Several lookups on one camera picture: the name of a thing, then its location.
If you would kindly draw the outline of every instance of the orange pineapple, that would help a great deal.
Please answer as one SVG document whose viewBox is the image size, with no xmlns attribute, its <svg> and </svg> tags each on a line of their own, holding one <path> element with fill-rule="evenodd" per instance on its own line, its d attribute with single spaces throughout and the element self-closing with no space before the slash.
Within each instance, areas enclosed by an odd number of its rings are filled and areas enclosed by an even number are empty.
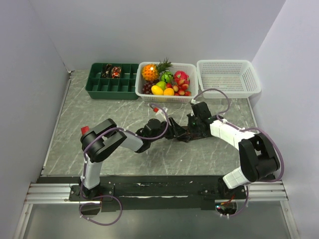
<svg viewBox="0 0 319 239">
<path fill-rule="evenodd" d="M 170 67 L 172 67 L 172 64 L 168 62 L 168 59 L 159 64 L 148 64 L 143 67 L 142 76 L 146 81 L 154 81 L 160 76 L 161 72 L 166 71 Z"/>
</svg>

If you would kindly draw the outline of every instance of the black and white robotic arm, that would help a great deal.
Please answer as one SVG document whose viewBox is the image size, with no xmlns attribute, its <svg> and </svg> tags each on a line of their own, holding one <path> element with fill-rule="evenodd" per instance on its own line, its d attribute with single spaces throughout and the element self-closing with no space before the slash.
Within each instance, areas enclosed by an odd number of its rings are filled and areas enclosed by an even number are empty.
<svg viewBox="0 0 319 239">
<path fill-rule="evenodd" d="M 187 126 L 179 126 L 173 118 L 169 118 L 169 127 L 161 137 L 166 139 L 176 138 L 188 142 L 206 137 L 218 137 L 239 150 L 240 167 L 224 175 L 219 180 L 218 191 L 222 194 L 233 190 L 240 185 L 247 185 L 263 180 L 269 174 L 280 168 L 280 163 L 274 147 L 262 133 L 242 131 L 236 126 L 231 126 L 226 119 L 212 116 L 205 102 L 192 105 L 192 113 L 187 115 Z M 94 142 L 87 151 L 88 162 L 85 175 L 82 174 L 83 192 L 87 197 L 96 195 L 95 188 L 100 183 L 102 163 L 119 146 L 128 148 L 136 153 L 146 151 L 152 142 L 157 139 L 147 140 L 139 137 L 154 137 L 160 135 L 166 126 L 166 121 L 151 119 L 135 134 L 116 130 Z M 117 128 L 112 119 L 107 119 L 92 129 L 82 131 L 82 149 L 84 150 L 99 135 L 111 128 Z"/>
</svg>

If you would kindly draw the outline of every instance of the wall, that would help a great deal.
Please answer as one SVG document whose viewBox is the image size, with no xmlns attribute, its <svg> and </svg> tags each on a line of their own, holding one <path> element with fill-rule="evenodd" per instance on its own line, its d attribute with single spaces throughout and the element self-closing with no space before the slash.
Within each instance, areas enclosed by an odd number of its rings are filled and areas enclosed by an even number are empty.
<svg viewBox="0 0 319 239">
<path fill-rule="evenodd" d="M 303 239 L 319 237 L 319 2 L 287 0 L 253 60 L 262 82 L 253 110 L 278 143 Z"/>
<path fill-rule="evenodd" d="M 69 70 L 252 60 L 285 0 L 30 0 Z"/>
<path fill-rule="evenodd" d="M 12 238 L 41 172 L 67 71 L 27 0 L 0 7 L 0 238 Z"/>
</svg>

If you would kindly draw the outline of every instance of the gray marble surface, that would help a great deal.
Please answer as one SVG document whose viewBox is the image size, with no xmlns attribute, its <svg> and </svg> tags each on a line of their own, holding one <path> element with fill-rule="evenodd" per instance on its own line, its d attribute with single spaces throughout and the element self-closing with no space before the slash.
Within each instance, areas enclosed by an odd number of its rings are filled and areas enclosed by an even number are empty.
<svg viewBox="0 0 319 239">
<path fill-rule="evenodd" d="M 52 142 L 44 175 L 79 175 L 83 167 L 81 127 L 96 126 L 107 118 L 131 131 L 143 127 L 155 113 L 141 99 L 136 101 L 93 100 L 85 91 L 88 70 L 71 75 L 70 88 Z M 225 99 L 205 100 L 212 114 L 227 107 Z M 180 125 L 187 125 L 190 104 L 162 104 Z M 240 127 L 254 126 L 247 99 L 231 100 L 224 115 Z M 238 151 L 218 138 L 206 138 L 189 143 L 160 139 L 151 148 L 137 154 L 118 148 L 104 161 L 101 174 L 107 175 L 222 175 L 239 166 Z"/>
</svg>

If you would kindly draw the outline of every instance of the white basket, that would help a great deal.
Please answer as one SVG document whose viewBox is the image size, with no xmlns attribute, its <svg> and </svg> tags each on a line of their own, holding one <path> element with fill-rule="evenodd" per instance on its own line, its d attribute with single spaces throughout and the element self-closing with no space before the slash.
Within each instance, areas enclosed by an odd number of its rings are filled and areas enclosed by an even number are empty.
<svg viewBox="0 0 319 239">
<path fill-rule="evenodd" d="M 157 96 L 157 95 L 145 95 L 143 94 L 143 85 L 145 80 L 142 77 L 142 68 L 147 64 L 158 64 L 159 62 L 142 62 L 139 65 L 136 82 L 135 93 L 142 97 L 143 101 L 149 102 L 172 102 L 172 103 L 189 103 L 194 96 L 198 94 L 198 79 L 196 67 L 192 64 L 172 63 L 173 67 L 169 69 L 173 74 L 176 71 L 184 71 L 189 75 L 189 87 L 188 91 L 191 92 L 191 96 Z"/>
<path fill-rule="evenodd" d="M 200 60 L 197 62 L 200 88 L 216 88 L 229 98 L 248 98 L 261 91 L 253 65 L 245 60 Z M 224 98 L 217 91 L 203 93 L 206 99 Z"/>
</svg>

